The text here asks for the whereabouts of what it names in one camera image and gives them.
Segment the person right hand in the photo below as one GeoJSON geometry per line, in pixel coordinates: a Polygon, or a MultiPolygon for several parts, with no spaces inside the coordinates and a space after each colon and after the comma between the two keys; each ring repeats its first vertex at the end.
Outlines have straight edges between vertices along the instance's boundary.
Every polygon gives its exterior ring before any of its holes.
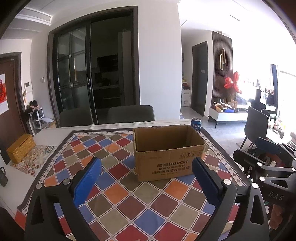
{"type": "Polygon", "coordinates": [[[277,230],[283,222],[283,215],[287,214],[285,209],[279,205],[274,204],[271,211],[271,218],[269,220],[269,226],[273,230],[277,230]]]}

